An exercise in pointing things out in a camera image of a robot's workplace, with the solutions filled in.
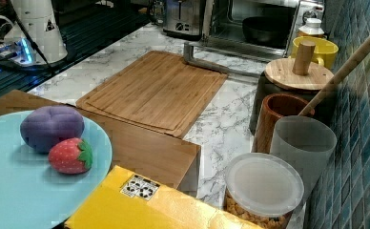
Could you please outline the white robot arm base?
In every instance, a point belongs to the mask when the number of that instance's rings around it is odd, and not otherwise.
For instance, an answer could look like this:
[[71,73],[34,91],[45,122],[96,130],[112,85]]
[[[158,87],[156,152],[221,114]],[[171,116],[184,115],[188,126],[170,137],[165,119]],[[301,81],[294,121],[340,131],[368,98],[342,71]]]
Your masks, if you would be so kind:
[[53,67],[68,56],[51,0],[10,0],[15,20],[0,15],[10,31],[0,38],[0,56],[22,68]]

